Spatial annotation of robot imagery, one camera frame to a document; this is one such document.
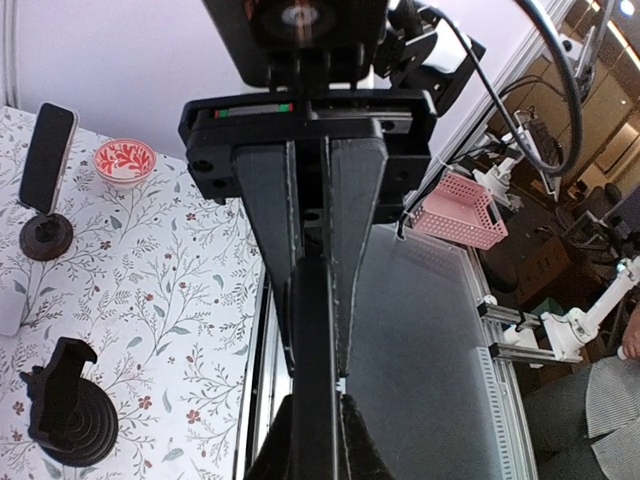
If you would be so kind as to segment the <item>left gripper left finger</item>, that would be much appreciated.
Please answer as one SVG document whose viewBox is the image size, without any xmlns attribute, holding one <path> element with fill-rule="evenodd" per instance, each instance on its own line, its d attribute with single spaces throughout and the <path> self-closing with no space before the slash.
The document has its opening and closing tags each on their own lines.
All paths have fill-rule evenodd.
<svg viewBox="0 0 640 480">
<path fill-rule="evenodd" d="M 287 395 L 278 408 L 257 457 L 245 474 L 250 480 L 293 480 L 297 420 L 295 396 Z"/>
</svg>

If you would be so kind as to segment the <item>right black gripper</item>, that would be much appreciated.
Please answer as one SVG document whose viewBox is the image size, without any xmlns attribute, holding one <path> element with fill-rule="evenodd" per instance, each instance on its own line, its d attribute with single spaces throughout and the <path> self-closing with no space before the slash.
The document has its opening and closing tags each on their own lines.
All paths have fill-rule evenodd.
<svg viewBox="0 0 640 480">
<path fill-rule="evenodd" d="M 295 371 L 289 284 L 303 254 L 298 188 L 304 208 L 320 207 L 322 140 L 333 140 L 327 256 L 336 362 L 345 377 L 372 222 L 402 218 L 405 196 L 420 186 L 431 161 L 433 131 L 426 92 L 328 92 L 308 100 L 258 93 L 184 106 L 178 132 L 201 196 L 223 204 L 241 195 L 272 288 L 289 374 Z"/>
</svg>

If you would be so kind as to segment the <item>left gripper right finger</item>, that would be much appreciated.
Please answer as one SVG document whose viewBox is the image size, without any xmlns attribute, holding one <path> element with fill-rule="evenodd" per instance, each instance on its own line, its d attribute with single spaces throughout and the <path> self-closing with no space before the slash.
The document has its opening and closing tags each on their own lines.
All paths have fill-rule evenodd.
<svg viewBox="0 0 640 480">
<path fill-rule="evenodd" d="M 394 479 L 382 459 L 354 398 L 340 398 L 346 479 Z"/>
</svg>

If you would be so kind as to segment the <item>black phone front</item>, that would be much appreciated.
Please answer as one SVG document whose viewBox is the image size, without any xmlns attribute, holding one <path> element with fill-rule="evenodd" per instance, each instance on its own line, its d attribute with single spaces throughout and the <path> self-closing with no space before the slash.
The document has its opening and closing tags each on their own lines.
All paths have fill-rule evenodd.
<svg viewBox="0 0 640 480">
<path fill-rule="evenodd" d="M 294 377 L 290 477 L 339 477 L 332 299 L 324 259 L 301 259 L 291 276 Z"/>
</svg>

